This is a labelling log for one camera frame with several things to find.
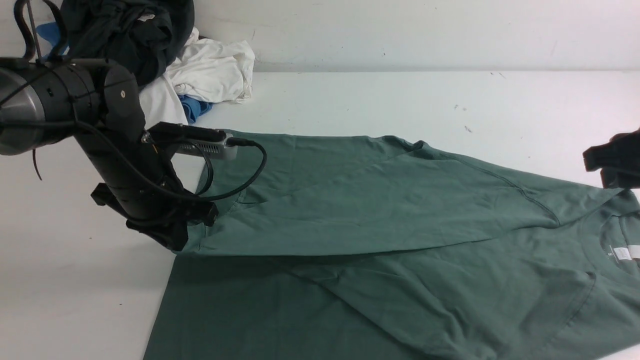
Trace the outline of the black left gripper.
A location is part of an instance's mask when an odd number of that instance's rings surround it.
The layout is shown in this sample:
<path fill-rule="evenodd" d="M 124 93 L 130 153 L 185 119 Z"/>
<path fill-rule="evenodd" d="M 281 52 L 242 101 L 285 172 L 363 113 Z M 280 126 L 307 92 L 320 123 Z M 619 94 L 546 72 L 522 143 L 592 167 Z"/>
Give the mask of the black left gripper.
<path fill-rule="evenodd" d="M 189 223 L 214 223 L 215 203 L 185 189 L 172 158 L 141 142 L 148 130 L 143 120 L 124 125 L 78 121 L 75 127 L 76 141 L 103 180 L 92 198 L 125 217 L 128 228 L 164 248 L 181 251 L 188 241 Z"/>

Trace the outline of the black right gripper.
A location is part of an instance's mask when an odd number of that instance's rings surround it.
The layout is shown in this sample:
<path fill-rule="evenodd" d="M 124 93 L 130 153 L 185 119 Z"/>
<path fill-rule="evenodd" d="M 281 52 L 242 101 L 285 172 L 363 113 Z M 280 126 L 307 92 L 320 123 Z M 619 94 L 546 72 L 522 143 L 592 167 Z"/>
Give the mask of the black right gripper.
<path fill-rule="evenodd" d="M 604 189 L 640 188 L 640 130 L 619 133 L 583 152 L 585 170 L 599 171 Z"/>

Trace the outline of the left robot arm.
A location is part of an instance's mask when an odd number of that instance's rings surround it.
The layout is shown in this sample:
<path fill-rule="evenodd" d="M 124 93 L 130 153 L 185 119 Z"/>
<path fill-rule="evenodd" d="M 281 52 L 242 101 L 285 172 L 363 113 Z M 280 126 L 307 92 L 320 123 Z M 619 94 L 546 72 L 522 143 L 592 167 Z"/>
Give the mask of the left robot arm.
<path fill-rule="evenodd" d="M 128 228 L 181 251 L 190 224 L 211 226 L 217 219 L 213 201 L 183 187 L 172 158 L 206 158 L 207 145 L 223 135 L 164 121 L 147 129 L 135 76 L 112 60 L 2 58 L 1 154 L 70 137 L 102 178 L 91 198 L 125 218 Z"/>

